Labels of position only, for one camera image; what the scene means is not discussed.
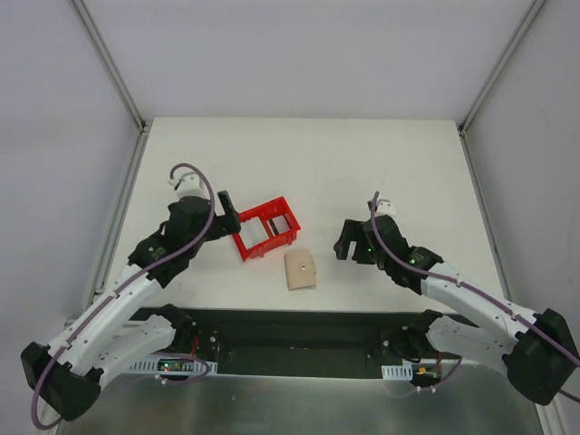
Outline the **beige leather card holder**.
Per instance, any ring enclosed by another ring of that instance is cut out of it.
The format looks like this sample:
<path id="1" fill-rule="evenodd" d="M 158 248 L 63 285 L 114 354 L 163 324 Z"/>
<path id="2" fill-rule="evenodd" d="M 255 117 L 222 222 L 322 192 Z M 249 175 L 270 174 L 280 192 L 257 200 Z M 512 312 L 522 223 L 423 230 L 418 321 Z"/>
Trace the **beige leather card holder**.
<path id="1" fill-rule="evenodd" d="M 314 256 L 305 248 L 289 250 L 285 253 L 285 277 L 289 291 L 315 289 L 316 267 Z"/>

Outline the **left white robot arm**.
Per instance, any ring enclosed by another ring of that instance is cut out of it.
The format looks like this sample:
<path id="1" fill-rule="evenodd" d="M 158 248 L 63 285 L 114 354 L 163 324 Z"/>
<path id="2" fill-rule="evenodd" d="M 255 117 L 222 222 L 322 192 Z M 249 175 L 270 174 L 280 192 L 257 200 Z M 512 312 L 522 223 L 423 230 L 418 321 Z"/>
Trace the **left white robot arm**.
<path id="1" fill-rule="evenodd" d="M 31 419 L 45 401 L 60 420 L 73 421 L 97 401 L 104 388 L 152 353 L 190 359 L 197 332 L 192 319 L 173 304 L 156 309 L 137 330 L 117 332 L 144 305 L 188 267 L 204 243 L 234 235 L 240 218 L 227 191 L 205 198 L 184 196 L 169 204 L 169 218 L 129 255 L 121 274 L 71 326 L 47 345 L 29 343 L 21 353 L 34 395 Z"/>

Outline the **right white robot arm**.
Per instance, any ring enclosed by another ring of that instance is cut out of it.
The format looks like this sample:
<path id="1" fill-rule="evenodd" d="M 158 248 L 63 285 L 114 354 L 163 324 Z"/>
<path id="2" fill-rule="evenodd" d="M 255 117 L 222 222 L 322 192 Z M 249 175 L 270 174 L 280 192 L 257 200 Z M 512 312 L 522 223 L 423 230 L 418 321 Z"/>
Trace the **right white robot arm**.
<path id="1" fill-rule="evenodd" d="M 396 285 L 437 301 L 468 320 L 462 325 L 427 312 L 408 334 L 418 357 L 454 353 L 507 377 L 525 398 L 547 406 L 579 367 L 579 352 L 566 319 L 552 309 L 538 313 L 477 288 L 438 254 L 413 246 L 388 215 L 347 219 L 333 246 L 339 260 L 354 245 L 353 261 L 374 265 Z"/>

